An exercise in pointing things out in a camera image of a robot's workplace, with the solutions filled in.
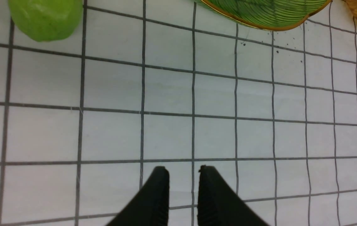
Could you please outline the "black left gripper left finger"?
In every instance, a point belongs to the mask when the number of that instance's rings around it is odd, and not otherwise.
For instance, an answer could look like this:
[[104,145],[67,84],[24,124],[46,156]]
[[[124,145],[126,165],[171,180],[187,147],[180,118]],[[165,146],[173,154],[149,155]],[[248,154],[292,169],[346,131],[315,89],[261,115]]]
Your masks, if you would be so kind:
[[169,219],[170,175],[156,166],[146,183],[108,226],[167,226]]

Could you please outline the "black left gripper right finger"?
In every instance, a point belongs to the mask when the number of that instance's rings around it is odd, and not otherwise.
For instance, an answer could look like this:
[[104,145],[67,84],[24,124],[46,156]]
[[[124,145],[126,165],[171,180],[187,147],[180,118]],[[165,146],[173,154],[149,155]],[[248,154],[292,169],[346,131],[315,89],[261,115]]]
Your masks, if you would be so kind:
[[199,226],[268,225],[236,195],[214,166],[202,165],[199,173]]

